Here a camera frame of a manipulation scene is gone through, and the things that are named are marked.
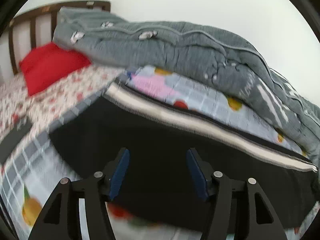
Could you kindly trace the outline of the black pants with white stripe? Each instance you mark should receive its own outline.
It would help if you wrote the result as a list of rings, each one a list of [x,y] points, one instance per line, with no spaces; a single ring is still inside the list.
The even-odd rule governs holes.
[[[199,112],[169,106],[127,86],[123,90],[140,105],[148,103],[150,113],[106,94],[90,106],[81,103],[81,113],[49,137],[81,178],[102,170],[121,148],[128,149],[129,166],[114,203],[131,214],[203,230],[210,205],[197,195],[188,170],[186,152],[191,148],[231,179],[254,178],[285,229],[300,226],[319,201],[317,172],[276,165],[264,150],[303,163],[306,157]]]

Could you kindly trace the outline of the black rectangular object on bed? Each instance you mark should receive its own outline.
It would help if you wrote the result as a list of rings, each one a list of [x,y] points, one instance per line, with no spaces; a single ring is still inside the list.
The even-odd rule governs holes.
[[[14,124],[10,132],[1,141],[1,165],[4,165],[12,151],[20,141],[30,132],[33,124],[24,116]]]

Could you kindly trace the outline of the red floral bedsheet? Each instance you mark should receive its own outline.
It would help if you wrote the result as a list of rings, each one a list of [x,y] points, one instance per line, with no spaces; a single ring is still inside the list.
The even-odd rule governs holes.
[[[1,85],[1,138],[27,116],[39,131],[91,94],[108,85],[123,68],[91,65],[61,78],[44,91],[29,96],[22,74]]]

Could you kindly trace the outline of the red pillow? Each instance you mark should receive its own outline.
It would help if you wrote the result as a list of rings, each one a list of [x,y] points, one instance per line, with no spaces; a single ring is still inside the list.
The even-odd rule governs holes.
[[[68,74],[87,67],[90,60],[75,50],[64,50],[53,42],[32,49],[19,62],[28,89],[35,95]]]

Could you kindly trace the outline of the grey quilted comforter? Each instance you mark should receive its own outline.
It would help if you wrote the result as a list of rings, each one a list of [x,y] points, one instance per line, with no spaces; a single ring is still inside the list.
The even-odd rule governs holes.
[[[129,22],[102,10],[63,7],[53,41],[95,62],[152,65],[234,96],[319,164],[319,107],[239,35],[189,22]]]

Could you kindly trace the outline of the dark wooden headboard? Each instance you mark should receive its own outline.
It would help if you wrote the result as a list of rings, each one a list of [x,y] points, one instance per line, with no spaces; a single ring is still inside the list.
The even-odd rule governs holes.
[[[25,22],[29,22],[29,40],[31,49],[37,47],[36,42],[36,20],[40,16],[50,15],[50,37],[53,39],[54,31],[57,26],[57,15],[62,7],[73,7],[73,8],[86,8],[94,9],[100,8],[103,11],[111,11],[111,2],[102,0],[82,0],[82,1],[66,1],[59,3],[51,3],[38,7],[27,12],[24,12],[16,17],[14,17],[9,25],[6,27],[5,31],[8,32],[8,48],[10,55],[10,63],[13,75],[17,75],[20,72],[18,67],[15,49],[14,49],[14,28]]]

